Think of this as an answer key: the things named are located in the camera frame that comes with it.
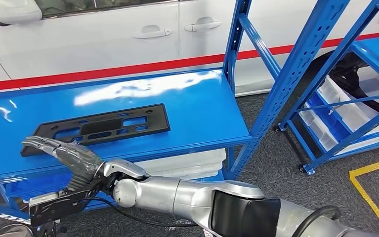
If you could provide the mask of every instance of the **car window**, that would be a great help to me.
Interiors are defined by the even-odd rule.
[[[35,0],[43,17],[60,16],[169,0]]]

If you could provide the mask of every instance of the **white storage bin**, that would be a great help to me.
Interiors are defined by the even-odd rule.
[[[225,149],[198,152],[181,156],[146,160],[135,164],[153,176],[199,179],[218,174],[226,159]]]
[[[310,108],[308,103],[305,103],[304,107]],[[331,134],[328,127],[313,110],[301,111],[298,114],[303,119],[305,124],[310,127],[326,151],[330,150],[337,144],[337,140]]]
[[[368,96],[379,95],[379,75],[373,69],[362,68],[358,70],[358,76],[360,77],[360,86]],[[328,104],[351,100],[350,95],[345,93],[329,76],[326,77],[325,82],[317,89],[317,92]],[[378,114],[377,111],[362,102],[342,105],[335,110],[352,132]],[[379,126],[367,134],[375,132],[379,132]]]
[[[304,106],[306,108],[310,108],[310,106],[305,103]],[[316,135],[317,139],[319,139],[319,143],[323,146],[323,148],[328,151],[333,148],[336,144],[338,144],[337,140],[329,131],[328,127],[323,123],[323,121],[317,116],[316,113],[312,110],[301,111],[299,112],[300,118],[304,121],[304,123],[310,127],[313,133]],[[353,143],[340,152],[336,153],[336,155],[340,155],[346,152],[350,152],[359,148],[363,148],[372,144],[379,142],[379,137],[369,139],[366,141],[362,141],[359,143]]]

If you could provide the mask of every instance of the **yellow floor line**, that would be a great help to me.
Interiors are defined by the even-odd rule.
[[[364,188],[361,186],[361,184],[358,182],[356,179],[357,176],[369,173],[374,170],[379,169],[379,162],[370,164],[367,166],[364,166],[359,169],[355,169],[349,172],[349,179],[351,180],[352,184],[357,188],[361,196],[364,198],[364,200],[370,205],[371,209],[374,211],[374,213],[377,215],[379,218],[379,208],[376,206],[376,204],[371,200],[370,196],[368,193],[364,190]]]

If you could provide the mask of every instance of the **white car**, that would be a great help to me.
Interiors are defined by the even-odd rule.
[[[369,2],[351,0],[317,56],[333,50]],[[0,90],[219,67],[234,3],[0,0]],[[252,2],[249,18],[280,65],[315,3]],[[379,14],[361,37],[379,37]],[[237,95],[269,91],[274,81],[247,36],[238,59]]]

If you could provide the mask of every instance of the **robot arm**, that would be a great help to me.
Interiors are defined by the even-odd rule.
[[[103,191],[121,207],[171,213],[195,222],[218,237],[376,236],[320,215],[310,219],[313,211],[279,198],[266,198],[251,184],[150,176],[129,161],[103,162],[81,145],[38,136],[28,137],[23,144],[56,157],[73,172],[67,189],[30,200],[34,227],[83,211],[89,199]],[[304,225],[302,222],[307,220],[309,224]]]

